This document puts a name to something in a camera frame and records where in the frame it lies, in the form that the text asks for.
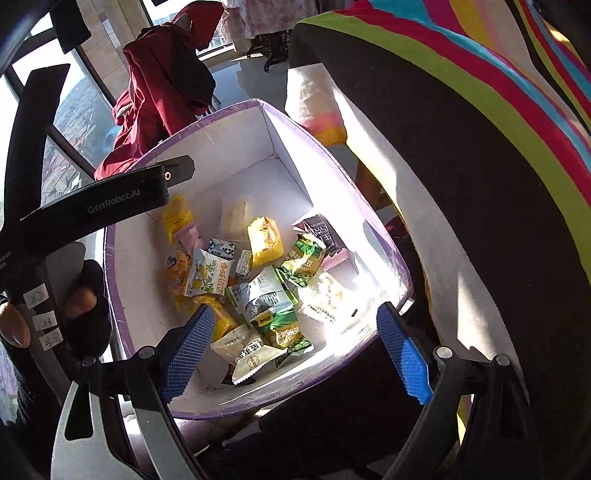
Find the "left gloved hand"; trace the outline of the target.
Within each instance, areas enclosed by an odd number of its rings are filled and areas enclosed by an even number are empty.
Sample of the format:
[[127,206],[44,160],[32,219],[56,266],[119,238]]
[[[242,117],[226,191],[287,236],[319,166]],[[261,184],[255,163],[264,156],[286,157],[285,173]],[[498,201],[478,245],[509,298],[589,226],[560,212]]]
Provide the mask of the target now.
[[[99,358],[109,345],[112,327],[103,270],[95,260],[84,261],[80,275],[68,289],[63,314],[60,331],[71,355],[79,361]],[[31,343],[24,317],[5,296],[1,296],[1,339],[16,348],[27,348]]]

